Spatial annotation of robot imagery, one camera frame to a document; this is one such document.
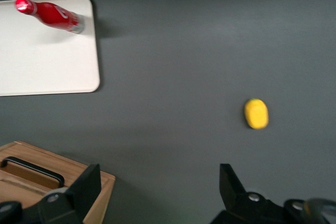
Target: white cutting board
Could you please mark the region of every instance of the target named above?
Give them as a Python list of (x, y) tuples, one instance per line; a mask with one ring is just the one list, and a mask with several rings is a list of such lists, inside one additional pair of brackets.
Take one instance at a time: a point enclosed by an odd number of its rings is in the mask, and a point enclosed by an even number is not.
[(99, 86), (90, 0), (51, 2), (85, 19), (80, 34), (55, 29), (0, 2), (0, 96), (93, 92)]

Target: wooden box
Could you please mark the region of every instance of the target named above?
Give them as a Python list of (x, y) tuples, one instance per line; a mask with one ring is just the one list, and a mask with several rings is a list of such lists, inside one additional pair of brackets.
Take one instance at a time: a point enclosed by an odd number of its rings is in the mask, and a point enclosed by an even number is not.
[[(65, 187), (69, 187), (86, 169), (86, 165), (37, 148), (24, 142), (13, 142), (0, 147), (0, 161), (14, 156), (32, 164), (61, 174)], [(103, 222), (112, 193), (115, 177), (105, 172), (101, 174), (101, 192), (84, 219), (84, 224)], [(39, 202), (44, 195), (58, 187), (58, 182), (46, 175), (8, 162), (0, 168), (0, 202), (15, 200), (26, 208)]]

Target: black handle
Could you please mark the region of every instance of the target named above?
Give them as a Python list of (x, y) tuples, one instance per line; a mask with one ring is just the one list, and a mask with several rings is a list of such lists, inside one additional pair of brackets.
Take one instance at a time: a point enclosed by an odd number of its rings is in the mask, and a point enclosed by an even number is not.
[(59, 182), (59, 185), (58, 185), (59, 188), (64, 186), (64, 177), (62, 175), (60, 175), (58, 173), (55, 173), (55, 172), (52, 172), (50, 170), (47, 170), (47, 169), (45, 169), (43, 167), (40, 167), (38, 165), (34, 165), (32, 163), (29, 163), (29, 162), (24, 161), (24, 160), (22, 160), (20, 158), (17, 158), (17, 157), (10, 156), (10, 157), (4, 158), (2, 160), (2, 162), (1, 162), (0, 167), (1, 168), (5, 167), (7, 165), (7, 163), (8, 163), (8, 161), (13, 162), (15, 164), (21, 165), (23, 167), (26, 167), (28, 169), (34, 170), (34, 171), (36, 171), (38, 173), (42, 173), (42, 174), (44, 174), (46, 176), (49, 176), (51, 178), (56, 179)]

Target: gray surface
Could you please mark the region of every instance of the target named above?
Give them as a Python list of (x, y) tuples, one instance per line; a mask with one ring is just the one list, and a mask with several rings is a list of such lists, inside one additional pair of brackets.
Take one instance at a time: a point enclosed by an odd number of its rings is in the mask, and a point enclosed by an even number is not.
[(220, 163), (277, 204), (336, 199), (335, 0), (92, 1), (99, 90), (0, 97), (0, 144), (116, 175), (105, 223), (209, 223)]

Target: yellow sponge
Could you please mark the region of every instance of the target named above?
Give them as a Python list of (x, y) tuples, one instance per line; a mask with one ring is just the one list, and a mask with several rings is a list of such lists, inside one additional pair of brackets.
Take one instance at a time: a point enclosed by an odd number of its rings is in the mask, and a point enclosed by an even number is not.
[(268, 124), (268, 110), (266, 104), (260, 99), (251, 99), (245, 104), (245, 118), (253, 129), (265, 128)]

